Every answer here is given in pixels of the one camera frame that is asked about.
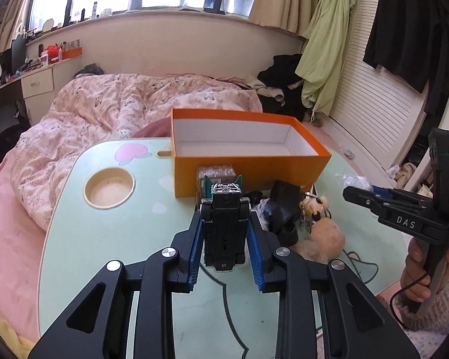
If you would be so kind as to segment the person's right hand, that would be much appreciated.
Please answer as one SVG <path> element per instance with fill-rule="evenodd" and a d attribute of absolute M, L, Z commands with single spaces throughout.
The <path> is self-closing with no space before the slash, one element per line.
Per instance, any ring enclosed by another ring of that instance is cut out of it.
<path fill-rule="evenodd" d="M 415 238 L 412 238 L 408 246 L 408 255 L 405 260 L 405 268 L 401 275 L 401 287 L 404 288 L 412 284 L 415 280 L 420 278 L 424 274 L 422 269 L 423 251 L 417 243 Z M 440 290 L 443 289 L 449 282 L 449 249 L 447 249 L 446 255 L 446 269 L 440 282 Z M 414 302 L 424 302 L 432 295 L 429 288 L 431 278 L 426 276 L 419 283 L 416 283 L 412 287 L 406 289 L 404 294 L 406 297 Z"/>

